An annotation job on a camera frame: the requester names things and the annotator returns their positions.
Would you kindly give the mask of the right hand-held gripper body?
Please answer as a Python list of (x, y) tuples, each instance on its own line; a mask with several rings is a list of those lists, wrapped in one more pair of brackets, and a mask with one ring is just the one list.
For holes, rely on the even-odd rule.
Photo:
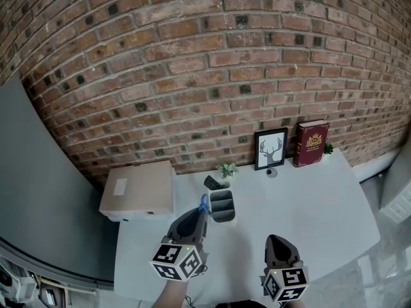
[(292, 262), (301, 260), (296, 246), (285, 238), (270, 235), (265, 243), (264, 275), (261, 285), (264, 295), (273, 302), (294, 302), (301, 299), (309, 286), (308, 268), (292, 267)]

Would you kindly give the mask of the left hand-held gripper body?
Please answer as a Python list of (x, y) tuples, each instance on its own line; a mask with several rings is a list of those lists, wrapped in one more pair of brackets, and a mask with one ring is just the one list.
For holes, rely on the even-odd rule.
[(207, 254), (204, 239), (208, 225), (208, 211), (197, 207), (177, 218), (165, 236), (173, 244), (160, 243), (150, 265), (159, 277), (166, 280), (188, 281), (206, 270)]

